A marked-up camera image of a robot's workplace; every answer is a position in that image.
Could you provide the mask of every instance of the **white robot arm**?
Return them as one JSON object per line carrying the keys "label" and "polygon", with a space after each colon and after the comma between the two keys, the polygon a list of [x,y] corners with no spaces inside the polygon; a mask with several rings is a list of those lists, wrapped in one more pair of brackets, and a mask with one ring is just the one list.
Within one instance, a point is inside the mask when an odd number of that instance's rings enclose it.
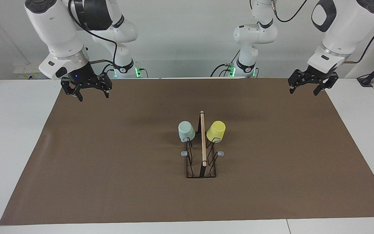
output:
{"label": "white robot arm", "polygon": [[272,43],[278,36],[271,1],[254,0],[253,6],[252,15],[257,24],[241,25],[234,31],[235,41],[241,48],[239,58],[234,61],[234,76],[252,76],[258,57],[255,45]]}
{"label": "white robot arm", "polygon": [[25,9],[50,52],[39,69],[53,80],[62,79],[61,85],[67,95],[76,96],[82,101],[80,89],[96,88],[102,90],[108,98],[112,89],[112,82],[106,73],[96,75],[93,72],[69,12],[84,30],[109,40],[101,42],[94,37],[98,44],[104,45],[113,55],[116,52],[114,67],[118,74],[135,74],[135,62],[122,43],[136,40],[138,31],[125,20],[116,0],[26,0]]}
{"label": "white robot arm", "polygon": [[307,70],[296,70],[288,79],[291,94],[307,83],[318,84],[314,95],[334,85],[337,67],[374,28],[374,0],[320,0],[312,21],[325,37],[308,60]]}

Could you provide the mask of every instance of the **cup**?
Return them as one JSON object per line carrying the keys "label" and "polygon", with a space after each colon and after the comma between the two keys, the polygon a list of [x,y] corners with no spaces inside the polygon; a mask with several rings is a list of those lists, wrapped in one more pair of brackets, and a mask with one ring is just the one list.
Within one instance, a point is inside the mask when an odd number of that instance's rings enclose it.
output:
{"label": "cup", "polygon": [[222,121],[215,121],[207,131],[207,139],[209,141],[218,143],[221,142],[226,131],[226,125]]}
{"label": "cup", "polygon": [[188,142],[193,140],[196,136],[196,131],[188,121],[183,121],[178,125],[178,135],[180,136],[181,142]]}

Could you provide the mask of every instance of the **light blue cup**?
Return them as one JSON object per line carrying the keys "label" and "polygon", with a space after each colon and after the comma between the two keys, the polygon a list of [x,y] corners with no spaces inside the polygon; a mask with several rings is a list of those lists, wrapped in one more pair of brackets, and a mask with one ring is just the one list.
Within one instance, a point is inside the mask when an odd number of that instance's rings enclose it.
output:
{"label": "light blue cup", "polygon": [[178,135],[180,136],[181,142],[188,142],[193,140],[196,136],[196,131],[188,121],[183,121],[178,125]]}

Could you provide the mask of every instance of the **brown mat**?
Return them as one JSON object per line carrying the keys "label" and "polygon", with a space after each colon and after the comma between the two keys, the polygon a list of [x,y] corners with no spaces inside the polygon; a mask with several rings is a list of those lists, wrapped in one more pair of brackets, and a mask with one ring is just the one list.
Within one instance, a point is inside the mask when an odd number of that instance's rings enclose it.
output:
{"label": "brown mat", "polygon": [[[325,92],[283,79],[118,80],[60,93],[0,225],[374,216],[374,175]],[[215,179],[177,126],[227,125]]]}

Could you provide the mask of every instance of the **wooden stick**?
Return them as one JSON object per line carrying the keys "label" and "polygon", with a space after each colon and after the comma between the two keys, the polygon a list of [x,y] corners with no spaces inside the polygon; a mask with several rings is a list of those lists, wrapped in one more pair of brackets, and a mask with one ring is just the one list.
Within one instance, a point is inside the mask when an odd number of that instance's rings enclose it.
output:
{"label": "wooden stick", "polygon": [[202,125],[202,166],[207,166],[207,151],[206,151],[206,128],[205,128],[205,112],[200,112],[200,120]]}

